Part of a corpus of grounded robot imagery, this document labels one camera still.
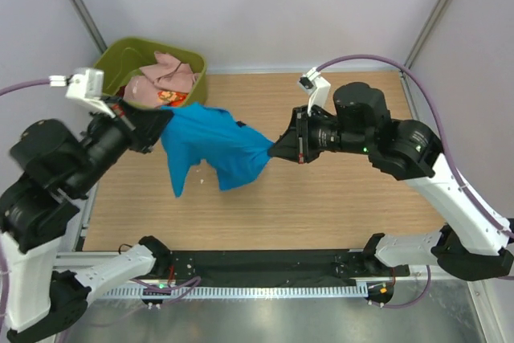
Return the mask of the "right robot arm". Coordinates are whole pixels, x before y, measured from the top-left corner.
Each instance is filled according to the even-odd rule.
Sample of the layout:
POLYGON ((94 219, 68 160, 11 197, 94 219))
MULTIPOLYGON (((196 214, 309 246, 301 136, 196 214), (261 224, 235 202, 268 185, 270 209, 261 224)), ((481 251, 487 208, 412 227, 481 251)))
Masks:
POLYGON ((466 281, 507 277, 513 238, 504 231, 513 222, 499 216, 496 229, 485 219, 452 175, 438 135, 419 120, 392 118, 383 92, 366 83, 343 85, 332 100, 334 114, 312 104, 294 108, 269 156, 308 164, 324 151, 365 155, 372 167, 421 194, 445 220, 441 229, 422 235, 374 234, 363 250, 366 258, 385 267, 439 266, 466 281))

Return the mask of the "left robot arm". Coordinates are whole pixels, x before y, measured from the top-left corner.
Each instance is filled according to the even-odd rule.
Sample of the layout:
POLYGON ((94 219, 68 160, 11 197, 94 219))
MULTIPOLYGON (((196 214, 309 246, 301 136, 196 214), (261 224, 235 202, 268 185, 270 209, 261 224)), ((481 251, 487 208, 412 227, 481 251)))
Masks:
POLYGON ((92 116, 75 137, 56 119, 29 126, 10 156, 22 169, 1 197, 1 312, 7 339, 40 342, 78 321, 106 292, 140 276, 163 276, 172 266, 169 248, 145 236, 125 253, 81 271, 54 269, 75 202, 128 150, 149 153, 169 109, 136 108, 118 97, 92 116))

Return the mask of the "blue t shirt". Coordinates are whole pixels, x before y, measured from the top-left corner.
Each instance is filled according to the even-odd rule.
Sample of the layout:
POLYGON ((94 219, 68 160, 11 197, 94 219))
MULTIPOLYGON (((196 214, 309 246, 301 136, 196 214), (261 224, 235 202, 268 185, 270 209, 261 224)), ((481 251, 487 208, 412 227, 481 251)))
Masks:
POLYGON ((190 168, 202 161, 216 172, 218 188, 228 191, 254 182, 271 160, 268 150, 273 142, 225 109, 193 103, 162 110, 173 114, 161 143, 177 198, 182 196, 190 168))

